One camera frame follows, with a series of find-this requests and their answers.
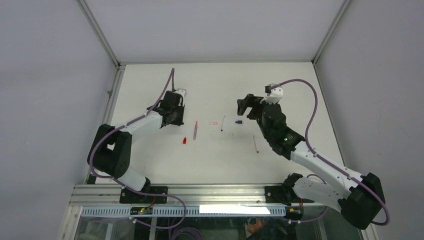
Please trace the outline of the pink highlighter pen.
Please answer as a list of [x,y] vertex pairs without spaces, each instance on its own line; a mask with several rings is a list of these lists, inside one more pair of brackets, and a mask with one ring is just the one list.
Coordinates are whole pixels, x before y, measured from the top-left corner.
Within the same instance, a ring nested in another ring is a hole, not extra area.
[[199,125],[199,122],[196,120],[194,124],[194,130],[193,130],[193,138],[192,138],[193,141],[197,139],[198,125]]

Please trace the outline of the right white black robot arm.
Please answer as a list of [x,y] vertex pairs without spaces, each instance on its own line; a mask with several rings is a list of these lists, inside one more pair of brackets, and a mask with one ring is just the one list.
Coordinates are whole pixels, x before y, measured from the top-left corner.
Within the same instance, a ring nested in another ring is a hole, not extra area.
[[308,139],[286,123],[278,103],[267,104],[263,97],[247,94],[237,100],[237,114],[242,116],[250,108],[247,118],[255,120],[271,147],[279,156],[299,164],[320,177],[316,182],[299,173],[291,173],[281,183],[280,190],[271,193],[273,200],[287,206],[306,199],[341,213],[352,226],[365,230],[383,211],[385,226],[390,222],[380,179],[373,173],[366,175],[343,167],[325,158],[311,146]]

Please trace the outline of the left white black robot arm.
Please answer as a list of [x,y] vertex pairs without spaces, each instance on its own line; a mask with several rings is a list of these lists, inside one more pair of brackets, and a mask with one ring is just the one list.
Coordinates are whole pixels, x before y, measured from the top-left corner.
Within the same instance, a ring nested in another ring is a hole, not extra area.
[[102,172],[127,189],[138,203],[151,196],[150,180],[131,165],[132,145],[149,133],[167,125],[183,125],[186,89],[168,90],[164,97],[146,111],[120,126],[107,123],[98,127],[87,163],[92,173]]

